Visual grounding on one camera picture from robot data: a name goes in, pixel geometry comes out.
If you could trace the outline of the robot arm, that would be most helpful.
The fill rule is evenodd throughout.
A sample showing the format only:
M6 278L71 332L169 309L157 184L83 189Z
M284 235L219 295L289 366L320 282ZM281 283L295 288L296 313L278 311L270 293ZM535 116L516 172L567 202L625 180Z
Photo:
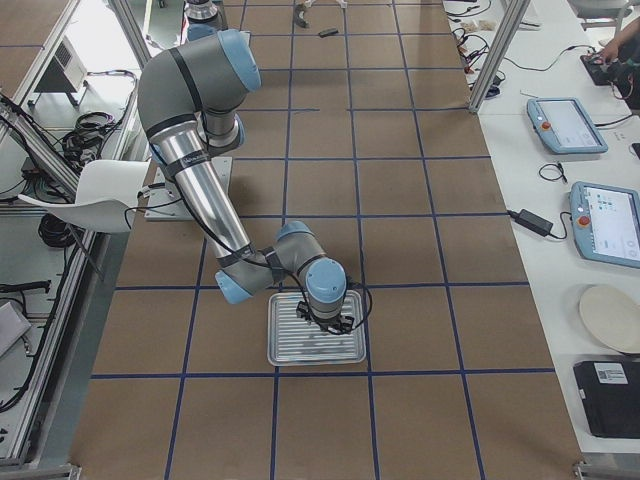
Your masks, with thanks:
M236 110L261 77L244 35L216 30L165 50L145 65L138 113L166 181L216 248L216 282L231 304L291 277L302 293L299 316L333 335L359 323L342 314L348 290L343 266L329 258L303 222L284 225L274 245L257 250L214 169L213 157L239 147Z
M185 16L190 23L216 24L219 9L212 0L186 0Z

